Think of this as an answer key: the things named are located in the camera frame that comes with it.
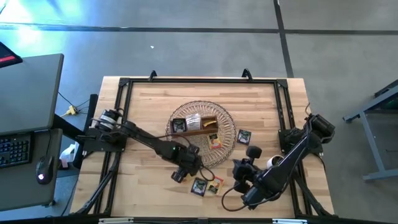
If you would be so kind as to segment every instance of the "gray desk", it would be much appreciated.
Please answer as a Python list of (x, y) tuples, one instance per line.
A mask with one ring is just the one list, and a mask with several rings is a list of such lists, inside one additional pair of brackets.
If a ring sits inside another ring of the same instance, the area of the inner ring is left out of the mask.
[(0, 169), (0, 211), (33, 205), (45, 205), (53, 200), (57, 166), (47, 185), (36, 181), (35, 167), (45, 155), (52, 129), (49, 153), (59, 158), (61, 137), (77, 141), (84, 134), (54, 114), (63, 65), (63, 55), (43, 55), (23, 58), (23, 62), (0, 68), (0, 136), (14, 133), (34, 134), (33, 159), (30, 164)]
[(34, 205), (46, 205), (52, 202), (57, 180), (57, 158), (60, 156), (62, 130), (50, 131), (52, 138), (49, 154), (56, 160), (53, 168), (53, 179), (47, 185), (36, 180), (36, 163), (44, 156), (50, 140), (48, 131), (34, 134), (34, 150), (30, 164), (0, 169), (0, 211)]
[(63, 55), (23, 60), (0, 68), (0, 136), (49, 129), (53, 123)]

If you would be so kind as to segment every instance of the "card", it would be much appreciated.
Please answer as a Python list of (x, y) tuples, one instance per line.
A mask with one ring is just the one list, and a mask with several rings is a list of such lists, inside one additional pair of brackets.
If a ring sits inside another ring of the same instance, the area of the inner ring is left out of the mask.
[(249, 145), (250, 137), (251, 137), (250, 131), (245, 131), (241, 129), (239, 130), (238, 140), (236, 141), (241, 144)]
[(205, 195), (206, 187), (207, 187), (207, 181), (197, 177), (193, 181), (191, 192), (203, 197)]
[(210, 149), (219, 149), (222, 146), (221, 141), (218, 139), (217, 134), (211, 134), (207, 136), (207, 140), (209, 141)]
[(214, 180), (209, 183), (208, 191), (213, 192), (214, 194), (217, 195), (220, 194), (221, 188), (223, 187), (223, 183), (224, 183), (223, 179), (215, 177)]
[(181, 133), (187, 131), (187, 122), (184, 118), (174, 118), (172, 120), (173, 133)]

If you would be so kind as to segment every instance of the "black metal frame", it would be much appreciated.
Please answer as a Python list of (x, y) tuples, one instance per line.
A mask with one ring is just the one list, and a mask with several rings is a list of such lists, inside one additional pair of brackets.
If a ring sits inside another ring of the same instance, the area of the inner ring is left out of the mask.
[[(268, 79), (268, 78), (263, 79), (262, 78), (262, 79), (255, 80), (255, 79), (253, 79), (250, 71), (247, 68), (245, 68), (243, 70), (243, 74), (242, 74), (243, 78), (237, 78), (237, 79), (230, 79), (230, 78), (156, 78), (156, 77), (157, 77), (156, 71), (152, 71), (149, 78), (120, 78), (119, 86), (118, 86), (118, 93), (116, 95), (114, 108), (117, 109), (120, 107), (123, 89), (125, 87), (127, 87), (126, 99), (125, 99), (124, 108), (123, 108), (123, 110), (124, 110), (123, 111), (123, 120), (127, 119), (127, 114), (129, 112), (130, 100), (131, 100), (131, 95), (132, 95), (132, 87), (133, 87), (134, 83), (148, 83), (148, 82), (151, 82), (151, 83), (253, 83), (253, 84), (270, 84), (274, 87), (280, 129), (286, 130), (284, 111), (282, 108), (282, 101), (281, 101), (281, 97), (280, 97), (280, 89), (283, 89), (290, 128), (294, 128), (294, 126), (295, 126), (293, 109), (292, 109), (292, 104), (291, 104), (290, 95), (289, 95), (289, 88), (288, 88), (286, 79)], [(101, 182), (104, 179), (104, 176), (106, 175), (106, 173), (108, 171), (111, 153), (112, 152), (105, 152), (105, 157), (104, 157), (104, 161), (103, 161), (103, 166), (102, 166), (99, 182)], [(305, 182), (305, 175), (304, 175), (302, 163), (299, 164), (298, 170), (299, 170), (299, 174), (300, 174), (301, 178)], [(107, 215), (110, 215), (111, 211), (112, 211), (114, 191), (116, 188), (116, 179), (117, 179), (117, 173), (115, 173), (115, 175), (113, 176), (113, 178), (110, 182), (108, 201), (106, 203), (106, 208), (104, 210), (104, 214), (107, 214)], [(302, 212), (299, 207), (299, 199), (297, 197), (296, 186), (295, 186), (295, 182), (293, 180), (290, 181), (290, 191), (292, 193), (292, 205), (294, 208), (294, 215), (295, 216), (301, 215)], [(311, 209), (309, 201), (307, 200), (307, 198), (305, 196), (303, 196), (303, 198), (304, 198), (304, 202), (305, 202), (305, 213), (307, 215), (312, 215), (312, 209)], [(98, 200), (95, 203), (94, 212), (93, 212), (94, 214), (100, 213), (101, 202), (102, 202), (102, 193), (98, 197)]]
[(54, 115), (54, 119), (52, 122), (51, 129), (55, 128), (60, 128), (63, 131), (63, 135), (66, 137), (73, 139), (74, 141), (78, 142), (81, 144), (81, 141), (76, 138), (78, 135), (85, 134), (82, 130), (74, 127), (72, 124), (70, 124), (68, 121), (65, 121), (63, 118), (61, 118), (58, 115)]

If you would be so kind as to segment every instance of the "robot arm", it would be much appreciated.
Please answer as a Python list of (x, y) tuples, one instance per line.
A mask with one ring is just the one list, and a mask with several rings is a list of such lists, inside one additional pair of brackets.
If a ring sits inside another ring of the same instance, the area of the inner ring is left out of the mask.
[(302, 130), (294, 129), (287, 136), (290, 142), (292, 139), (296, 141), (295, 146), (280, 163), (270, 169), (261, 170), (253, 165), (254, 159), (261, 155), (261, 149), (255, 146), (248, 147), (246, 151), (250, 159), (234, 160), (234, 189), (244, 194), (241, 196), (243, 204), (250, 210), (261, 203), (278, 199), (285, 191), (298, 162), (312, 149), (330, 142), (333, 138), (335, 127), (322, 116), (310, 114), (306, 120)]
[(112, 166), (99, 183), (94, 194), (75, 215), (87, 214), (108, 182), (115, 175), (126, 138), (132, 138), (143, 143), (153, 149), (163, 160), (178, 165), (177, 171), (173, 172), (171, 176), (178, 183), (181, 183), (187, 174), (196, 175), (204, 167), (201, 156), (198, 155), (198, 147), (193, 144), (189, 144), (187, 147), (176, 141), (160, 140), (160, 137), (149, 134), (130, 121), (123, 121), (121, 124), (118, 124), (117, 120), (120, 116), (121, 114), (116, 110), (105, 110), (99, 119), (96, 119), (97, 123), (94, 128), (90, 128), (85, 136), (78, 136), (78, 138), (85, 142), (84, 150), (86, 151), (99, 147), (102, 151), (114, 151), (117, 149), (118, 153), (116, 153)]
[(176, 141), (163, 141), (155, 137), (130, 121), (116, 124), (120, 114), (114, 110), (104, 111), (95, 128), (101, 130), (97, 141), (116, 144), (122, 138), (132, 138), (153, 149), (163, 160), (178, 165), (178, 170), (172, 174), (173, 180), (181, 183), (187, 174), (196, 175), (202, 167), (199, 148), (189, 143), (184, 146)]

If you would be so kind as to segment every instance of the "card pack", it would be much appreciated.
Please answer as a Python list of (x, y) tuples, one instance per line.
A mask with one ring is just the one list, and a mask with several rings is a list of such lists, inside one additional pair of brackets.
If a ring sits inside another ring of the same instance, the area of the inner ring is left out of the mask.
[(245, 131), (241, 129), (239, 130), (238, 140), (236, 141), (241, 144), (249, 145), (250, 137), (251, 137), (250, 131)]
[(223, 183), (224, 183), (223, 179), (215, 177), (214, 180), (209, 183), (208, 191), (213, 192), (214, 194), (217, 195), (220, 194), (221, 188), (223, 187)]
[(203, 197), (205, 195), (206, 188), (207, 188), (207, 181), (197, 177), (193, 181), (191, 192)]
[(219, 149), (222, 147), (221, 141), (218, 139), (217, 134), (211, 134), (207, 136), (207, 140), (209, 141), (210, 149)]

